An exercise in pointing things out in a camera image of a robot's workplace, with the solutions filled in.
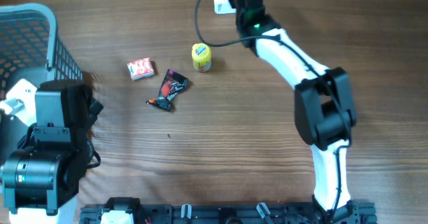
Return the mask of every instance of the black snack bag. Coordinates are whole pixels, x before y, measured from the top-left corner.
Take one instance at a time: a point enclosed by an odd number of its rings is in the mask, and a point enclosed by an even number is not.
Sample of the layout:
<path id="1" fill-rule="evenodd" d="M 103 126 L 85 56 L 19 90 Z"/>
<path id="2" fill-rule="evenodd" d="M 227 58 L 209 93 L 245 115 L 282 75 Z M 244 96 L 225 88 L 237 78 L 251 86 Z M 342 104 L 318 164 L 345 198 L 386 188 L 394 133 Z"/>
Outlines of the black snack bag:
<path id="1" fill-rule="evenodd" d="M 171 111 L 171 100 L 186 88 L 188 82 L 186 77 L 173 70 L 168 70 L 160 87 L 159 96 L 147 100 L 146 103 Z"/>

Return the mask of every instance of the yellow cylinder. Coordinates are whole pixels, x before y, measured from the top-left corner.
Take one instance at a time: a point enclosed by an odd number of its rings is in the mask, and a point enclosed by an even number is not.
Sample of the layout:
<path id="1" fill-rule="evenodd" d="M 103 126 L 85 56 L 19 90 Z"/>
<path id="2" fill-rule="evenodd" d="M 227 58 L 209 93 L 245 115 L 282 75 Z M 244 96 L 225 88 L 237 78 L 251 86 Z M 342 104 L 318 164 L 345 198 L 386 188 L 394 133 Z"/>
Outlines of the yellow cylinder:
<path id="1" fill-rule="evenodd" d="M 204 43 L 197 43 L 192 47 L 193 67 L 201 73 L 211 68 L 211 50 Z"/>

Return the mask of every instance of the wooden table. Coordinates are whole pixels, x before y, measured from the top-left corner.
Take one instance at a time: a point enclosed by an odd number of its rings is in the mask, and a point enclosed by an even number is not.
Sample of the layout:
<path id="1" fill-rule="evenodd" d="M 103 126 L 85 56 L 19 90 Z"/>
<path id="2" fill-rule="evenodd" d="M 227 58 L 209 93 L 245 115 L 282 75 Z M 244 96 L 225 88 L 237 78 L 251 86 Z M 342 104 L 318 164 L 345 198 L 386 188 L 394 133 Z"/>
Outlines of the wooden table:
<path id="1" fill-rule="evenodd" d="M 213 49 L 212 69 L 197 73 L 196 0 L 0 0 L 27 2 L 56 12 L 105 106 L 92 129 L 102 165 L 80 181 L 79 207 L 119 196 L 173 205 L 311 200 L 312 155 L 294 126 L 292 89 L 240 44 Z M 352 197 L 375 202 L 379 223 L 426 223 L 428 0 L 265 4 L 308 54 L 350 74 L 359 117 L 347 160 Z M 234 16 L 214 14 L 213 0 L 199 16 L 210 41 L 237 37 Z M 145 57 L 157 75 L 132 82 L 126 63 Z M 145 104 L 169 68 L 192 81 L 173 113 Z"/>

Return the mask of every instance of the small box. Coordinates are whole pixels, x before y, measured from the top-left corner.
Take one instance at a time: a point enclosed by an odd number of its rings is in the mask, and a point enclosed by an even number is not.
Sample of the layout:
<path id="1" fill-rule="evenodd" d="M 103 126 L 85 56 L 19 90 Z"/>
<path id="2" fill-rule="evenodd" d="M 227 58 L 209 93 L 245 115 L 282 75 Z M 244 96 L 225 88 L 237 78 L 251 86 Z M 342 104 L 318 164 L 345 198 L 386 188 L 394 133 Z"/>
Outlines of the small box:
<path id="1" fill-rule="evenodd" d="M 138 80 L 144 77 L 154 75 L 154 70 L 150 58 L 144 58 L 142 60 L 136 60 L 128 64 L 129 73 L 132 80 Z"/>

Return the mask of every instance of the wooden surface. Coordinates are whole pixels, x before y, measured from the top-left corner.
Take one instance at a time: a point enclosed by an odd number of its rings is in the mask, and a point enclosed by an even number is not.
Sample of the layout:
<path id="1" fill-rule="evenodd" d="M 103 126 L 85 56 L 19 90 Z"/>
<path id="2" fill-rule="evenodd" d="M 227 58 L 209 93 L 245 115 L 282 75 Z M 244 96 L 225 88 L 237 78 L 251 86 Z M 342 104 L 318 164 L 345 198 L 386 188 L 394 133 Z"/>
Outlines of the wooden surface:
<path id="1" fill-rule="evenodd" d="M 174 205 L 310 201 L 312 155 L 294 126 L 292 89 L 239 44 L 213 49 L 212 69 L 197 73 L 195 1 L 0 0 L 56 12 L 105 106 L 92 129 L 102 165 L 80 181 L 79 207 L 117 196 Z M 375 202 L 379 223 L 426 223 L 428 0 L 266 5 L 310 56 L 350 74 L 359 117 L 347 160 L 352 197 Z M 213 42 L 237 37 L 234 16 L 215 15 L 212 0 L 203 0 L 200 24 Z M 126 63 L 145 57 L 157 75 L 132 82 Z M 145 104 L 169 68 L 192 81 L 173 113 Z"/>

